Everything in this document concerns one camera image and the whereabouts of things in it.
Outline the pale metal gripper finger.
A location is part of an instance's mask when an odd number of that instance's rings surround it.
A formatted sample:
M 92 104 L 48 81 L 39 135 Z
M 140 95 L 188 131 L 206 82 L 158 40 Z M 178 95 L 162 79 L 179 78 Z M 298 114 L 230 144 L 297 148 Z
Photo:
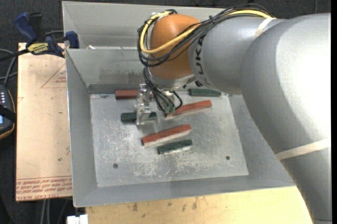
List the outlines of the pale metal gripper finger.
M 140 84 L 137 94 L 137 105 L 149 106 L 152 101 L 152 95 L 152 91 L 146 83 Z
M 136 125 L 141 125 L 150 116 L 150 106 L 148 104 L 137 104 L 135 106 Z

